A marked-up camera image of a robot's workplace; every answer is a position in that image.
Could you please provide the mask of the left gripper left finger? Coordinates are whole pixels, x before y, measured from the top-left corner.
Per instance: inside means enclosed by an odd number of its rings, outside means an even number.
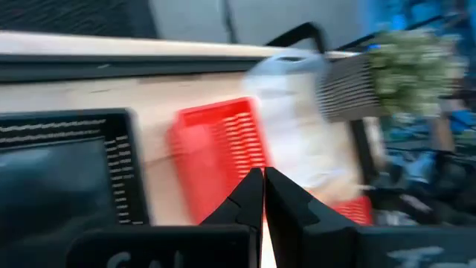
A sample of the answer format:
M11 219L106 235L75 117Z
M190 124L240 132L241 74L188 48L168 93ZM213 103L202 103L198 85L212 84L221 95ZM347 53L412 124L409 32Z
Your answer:
M245 178L207 216L201 225L240 224L251 230L251 267L260 268L263 236L264 176L258 167Z

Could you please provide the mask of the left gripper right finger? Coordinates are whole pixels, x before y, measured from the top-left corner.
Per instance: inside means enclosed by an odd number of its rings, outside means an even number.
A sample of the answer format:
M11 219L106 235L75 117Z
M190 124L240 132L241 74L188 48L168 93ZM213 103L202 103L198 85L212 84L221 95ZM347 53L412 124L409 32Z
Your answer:
M266 219L277 268L352 268L357 224L275 168L265 169Z

